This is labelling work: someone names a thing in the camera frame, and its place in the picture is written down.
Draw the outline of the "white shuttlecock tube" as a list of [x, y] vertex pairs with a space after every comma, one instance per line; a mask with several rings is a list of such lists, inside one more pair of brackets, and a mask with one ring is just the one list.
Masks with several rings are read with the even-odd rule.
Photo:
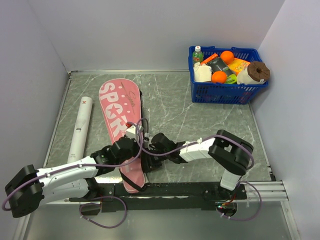
[[68, 164], [83, 158], [92, 106], [93, 100], [90, 97], [81, 98], [67, 159]]

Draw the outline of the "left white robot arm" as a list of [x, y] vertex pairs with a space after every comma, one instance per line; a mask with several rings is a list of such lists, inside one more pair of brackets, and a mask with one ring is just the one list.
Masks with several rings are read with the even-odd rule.
[[5, 186], [6, 199], [2, 202], [3, 211], [11, 212], [14, 218], [24, 217], [35, 211], [41, 203], [51, 202], [51, 197], [62, 199], [56, 188], [71, 184], [81, 190], [87, 201], [95, 200], [99, 188], [91, 183], [76, 186], [75, 181], [87, 181], [104, 175], [134, 162], [141, 154], [139, 143], [128, 137], [121, 137], [112, 145], [107, 145], [91, 155], [72, 163], [36, 169], [26, 165]]

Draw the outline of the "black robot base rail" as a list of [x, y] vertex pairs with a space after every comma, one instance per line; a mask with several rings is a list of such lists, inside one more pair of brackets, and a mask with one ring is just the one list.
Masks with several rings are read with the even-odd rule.
[[127, 210], [173, 210], [201, 209], [214, 211], [218, 202], [246, 200], [245, 186], [241, 184], [229, 191], [219, 182], [164, 182], [146, 183], [141, 192], [129, 193], [122, 183], [98, 183], [89, 197], [72, 197], [70, 202], [93, 202], [94, 198], [102, 199], [102, 212], [111, 213], [123, 210], [124, 201]]

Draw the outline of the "pink racket cover bag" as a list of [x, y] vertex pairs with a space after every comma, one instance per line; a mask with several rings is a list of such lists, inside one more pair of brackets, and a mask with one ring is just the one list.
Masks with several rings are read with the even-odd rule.
[[[98, 99], [112, 143], [126, 134], [127, 122], [137, 123], [142, 118], [141, 92], [138, 85], [126, 78], [115, 78], [102, 84]], [[119, 167], [124, 189], [135, 194], [142, 190], [146, 177], [139, 156], [130, 164]]]

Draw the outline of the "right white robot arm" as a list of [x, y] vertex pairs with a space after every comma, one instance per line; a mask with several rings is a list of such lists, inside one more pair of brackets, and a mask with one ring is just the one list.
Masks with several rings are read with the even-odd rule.
[[173, 142], [163, 133], [158, 133], [148, 147], [142, 149], [155, 162], [170, 160], [175, 164], [186, 164], [204, 159], [215, 160], [224, 168], [218, 187], [223, 199], [230, 199], [236, 193], [240, 179], [254, 166], [253, 150], [249, 142], [226, 130], [218, 130], [214, 135], [191, 142]]

